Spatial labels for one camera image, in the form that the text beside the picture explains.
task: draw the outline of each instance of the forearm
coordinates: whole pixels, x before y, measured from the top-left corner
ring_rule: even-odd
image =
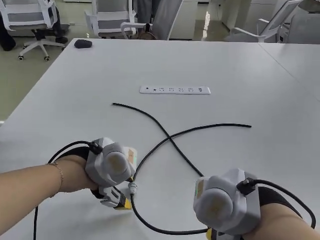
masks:
[[[59,190],[55,166],[28,167],[0,174],[0,235]]]
[[[290,208],[272,203],[261,207],[261,222],[244,240],[320,240],[320,235]]]

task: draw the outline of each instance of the person's leg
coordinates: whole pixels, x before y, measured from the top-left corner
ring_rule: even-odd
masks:
[[[54,35],[55,35],[56,37],[60,38],[60,37],[63,37],[64,34],[63,34],[63,31],[62,31],[62,28],[61,28],[59,10],[58,10],[57,7],[55,8],[55,10],[56,10],[56,16],[57,16],[58,20],[56,21],[55,24],[53,24],[52,29],[53,29],[53,31],[54,31]]]
[[[161,0],[152,0],[152,15],[153,15],[153,17],[156,16],[160,1]]]
[[[60,44],[65,44],[68,42],[68,38],[64,37],[65,33],[64,31],[62,30],[61,28],[61,23],[60,23],[60,13],[59,13],[59,10],[57,7],[55,7],[55,10],[56,10],[56,16],[57,16],[57,21],[55,24],[53,24],[52,26],[52,30],[54,32],[54,35],[55,35],[55,41],[57,43],[60,43]],[[52,17],[54,14],[52,12],[52,9],[49,8],[48,9],[48,12],[49,12],[49,16]]]
[[[137,3],[137,18],[140,24],[149,24],[152,14],[153,0],[136,0]]]
[[[10,51],[16,46],[16,41],[10,36],[5,28],[2,16],[0,14],[0,46],[4,51]]]

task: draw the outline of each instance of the hand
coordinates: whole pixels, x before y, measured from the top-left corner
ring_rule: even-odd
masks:
[[[96,190],[98,185],[88,177],[86,160],[76,155],[64,156],[57,161],[63,174],[63,182],[59,192],[72,193],[82,189]]]

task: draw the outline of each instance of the black wrist strap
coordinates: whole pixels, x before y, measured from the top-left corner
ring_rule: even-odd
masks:
[[[281,204],[290,208],[292,211],[298,214],[300,218],[302,218],[300,213],[277,191],[265,186],[259,186],[258,190],[260,207],[268,204]]]
[[[89,156],[89,152],[90,152],[90,148],[88,146],[80,146],[80,147],[76,147],[76,148],[73,148],[73,149],[65,152],[64,154],[59,156],[58,159],[60,159],[62,157],[70,156],[70,155],[76,155],[76,156],[81,157],[81,158],[83,158],[83,159],[85,159],[87,161],[88,156]],[[103,199],[104,198],[104,196],[99,193],[98,189],[97,190],[91,190],[91,192],[97,199]]]

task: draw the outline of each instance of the cable connector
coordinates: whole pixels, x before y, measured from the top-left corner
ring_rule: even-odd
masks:
[[[89,148],[90,148],[90,151],[93,152],[95,155],[102,153],[104,149],[102,146],[100,146],[98,143],[94,141],[90,142]]]
[[[135,195],[137,192],[138,185],[135,181],[129,182],[128,187],[130,189],[130,194]]]
[[[252,193],[254,190],[256,190],[256,183],[254,179],[248,177],[246,180],[239,182],[236,185],[236,188],[239,190],[240,193],[246,196]]]

